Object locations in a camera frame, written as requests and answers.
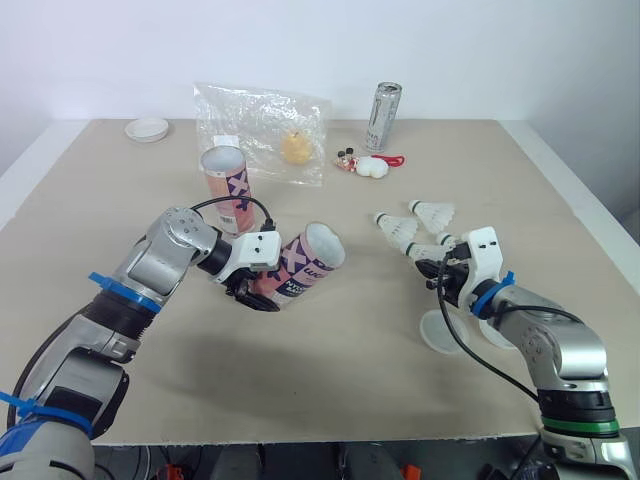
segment silver can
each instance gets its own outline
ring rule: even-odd
[[[378,84],[367,130],[367,150],[370,152],[382,152],[386,148],[401,95],[402,86],[397,83]]]

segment green ring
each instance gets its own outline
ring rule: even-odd
[[[542,417],[542,424],[545,427],[580,433],[617,433],[620,430],[618,420],[615,419],[610,422],[568,422]]]

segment red string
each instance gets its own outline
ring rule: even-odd
[[[397,155],[395,157],[387,157],[384,155],[371,155],[373,158],[381,158],[382,160],[384,160],[385,162],[387,162],[387,165],[389,165],[390,167],[401,167],[402,165],[404,165],[404,155]]]

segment white plush toy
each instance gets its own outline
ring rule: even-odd
[[[382,178],[389,173],[389,165],[381,158],[360,157],[356,173],[363,177]]]

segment blue cable tie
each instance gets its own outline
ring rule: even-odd
[[[515,283],[516,275],[511,270],[509,270],[507,272],[507,275],[502,279],[500,283],[491,287],[489,290],[484,292],[484,294],[478,300],[476,300],[476,303],[474,303],[473,308],[471,309],[471,313],[473,313],[476,317],[480,317],[480,312],[482,312],[482,309],[488,302],[493,300],[493,297],[495,297],[496,293],[498,293],[504,287],[514,285]]]
[[[125,287],[120,282],[116,282],[111,277],[105,277],[100,275],[99,273],[91,272],[91,275],[89,275],[89,279],[96,282],[103,289],[109,290],[113,293],[117,293],[127,300],[131,300],[132,302],[142,305],[147,310],[151,310],[153,313],[159,313],[160,310],[162,310],[162,307],[150,298],[147,298],[144,295],[140,295],[138,292],[136,292],[135,290],[131,290],[129,287]]]
[[[91,422],[77,413],[73,413],[62,408],[43,407],[36,404],[36,401],[33,398],[30,398],[29,400],[22,400],[2,391],[0,391],[0,400],[17,407],[18,416],[20,418],[24,418],[30,414],[61,418],[62,420],[67,420],[81,427],[89,438],[91,438],[93,433]]]

